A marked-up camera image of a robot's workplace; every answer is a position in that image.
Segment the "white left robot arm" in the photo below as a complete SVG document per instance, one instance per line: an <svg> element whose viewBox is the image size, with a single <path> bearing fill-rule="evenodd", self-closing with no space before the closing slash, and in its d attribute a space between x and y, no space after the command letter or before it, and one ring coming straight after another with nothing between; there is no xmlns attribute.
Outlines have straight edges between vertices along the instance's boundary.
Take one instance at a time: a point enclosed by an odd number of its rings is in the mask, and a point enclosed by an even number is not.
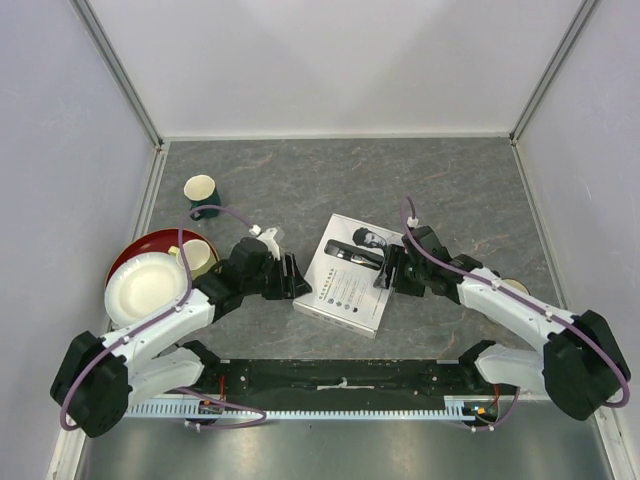
<svg viewBox="0 0 640 480"><path fill-rule="evenodd" d="M169 391L208 393L219 382L217 357L193 343L164 351L238 309L245 297L293 300L311 293L295 256L274 241L243 238L229 258L190 280L186 292L158 313L97 337L69 344L50 388L63 430L96 438L133 405Z"/></svg>

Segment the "white cardboard box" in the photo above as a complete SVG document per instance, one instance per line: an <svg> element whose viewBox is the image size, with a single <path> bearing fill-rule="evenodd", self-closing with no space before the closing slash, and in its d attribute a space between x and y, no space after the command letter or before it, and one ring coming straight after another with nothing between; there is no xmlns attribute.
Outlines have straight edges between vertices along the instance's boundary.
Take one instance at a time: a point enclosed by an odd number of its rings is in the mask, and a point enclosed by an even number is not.
<svg viewBox="0 0 640 480"><path fill-rule="evenodd" d="M401 245L397 232L334 213L304 275L312 292L294 309L374 338L391 294L385 256Z"/></svg>

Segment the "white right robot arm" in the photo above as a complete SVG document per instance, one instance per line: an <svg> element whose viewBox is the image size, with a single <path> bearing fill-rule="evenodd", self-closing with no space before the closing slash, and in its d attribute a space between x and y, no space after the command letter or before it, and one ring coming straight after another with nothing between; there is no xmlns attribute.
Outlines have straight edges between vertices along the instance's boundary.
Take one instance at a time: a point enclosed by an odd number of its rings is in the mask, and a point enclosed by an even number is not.
<svg viewBox="0 0 640 480"><path fill-rule="evenodd" d="M451 256L428 226L409 223L397 244L368 240L384 254L380 288L408 296L426 291L477 311L528 344L513 349L482 340L459 358L458 381L477 394L492 385L542 393L569 417L629 403L631 371L606 319L554 307L517 289L480 261Z"/></svg>

